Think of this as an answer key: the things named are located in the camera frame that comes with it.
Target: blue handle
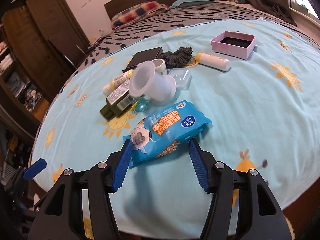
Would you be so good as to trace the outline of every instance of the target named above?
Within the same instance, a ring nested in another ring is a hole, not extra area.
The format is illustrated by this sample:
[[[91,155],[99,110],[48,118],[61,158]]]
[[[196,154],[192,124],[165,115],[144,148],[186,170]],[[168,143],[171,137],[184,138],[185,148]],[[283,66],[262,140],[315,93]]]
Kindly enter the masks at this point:
[[[23,179],[32,180],[36,175],[43,171],[47,167],[47,163],[44,159],[37,160],[29,168],[24,171]]]

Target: wet wipes package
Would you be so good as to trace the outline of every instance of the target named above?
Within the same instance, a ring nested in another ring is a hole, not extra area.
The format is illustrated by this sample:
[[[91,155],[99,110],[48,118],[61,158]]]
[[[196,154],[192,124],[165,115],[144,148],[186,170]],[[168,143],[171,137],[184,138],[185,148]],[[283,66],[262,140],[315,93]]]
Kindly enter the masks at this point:
[[[124,136],[133,142],[133,156],[129,166],[164,156],[188,142],[212,121],[198,111],[193,103],[181,101],[142,119]]]

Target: folded clothes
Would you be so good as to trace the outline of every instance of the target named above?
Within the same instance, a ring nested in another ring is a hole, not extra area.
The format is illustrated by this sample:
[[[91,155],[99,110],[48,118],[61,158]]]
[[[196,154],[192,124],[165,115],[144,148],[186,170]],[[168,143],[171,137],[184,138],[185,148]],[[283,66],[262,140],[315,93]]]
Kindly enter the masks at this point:
[[[24,106],[29,111],[32,112],[32,110],[35,108],[36,104],[42,97],[42,94],[37,90],[37,88],[34,85],[31,85],[24,95]]]
[[[2,74],[13,62],[13,59],[10,54],[4,57],[4,59],[0,62],[0,74]]]
[[[4,41],[0,42],[0,55],[7,49],[7,44]]]
[[[16,72],[12,73],[6,84],[15,96],[18,96],[26,86]]]

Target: pink box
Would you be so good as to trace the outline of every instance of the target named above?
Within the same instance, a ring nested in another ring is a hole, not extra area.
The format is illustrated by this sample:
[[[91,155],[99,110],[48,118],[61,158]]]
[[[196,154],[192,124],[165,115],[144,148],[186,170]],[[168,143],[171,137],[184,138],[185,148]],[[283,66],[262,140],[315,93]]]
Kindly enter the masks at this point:
[[[250,41],[251,43],[246,48],[244,48],[244,47],[220,42],[226,37]],[[213,52],[227,54],[227,55],[239,57],[245,60],[248,59],[255,45],[256,45],[256,37],[254,35],[239,33],[239,32],[226,31],[219,34],[217,37],[215,37],[211,41]]]

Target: plaid pillow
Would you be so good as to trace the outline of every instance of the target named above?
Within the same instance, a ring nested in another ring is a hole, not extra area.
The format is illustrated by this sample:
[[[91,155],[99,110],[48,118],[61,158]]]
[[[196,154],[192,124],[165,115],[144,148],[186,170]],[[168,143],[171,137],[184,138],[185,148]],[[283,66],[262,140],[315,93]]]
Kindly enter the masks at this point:
[[[140,3],[113,16],[111,20],[111,28],[113,30],[124,28],[138,21],[169,10],[170,8],[167,5],[157,3],[156,1]]]

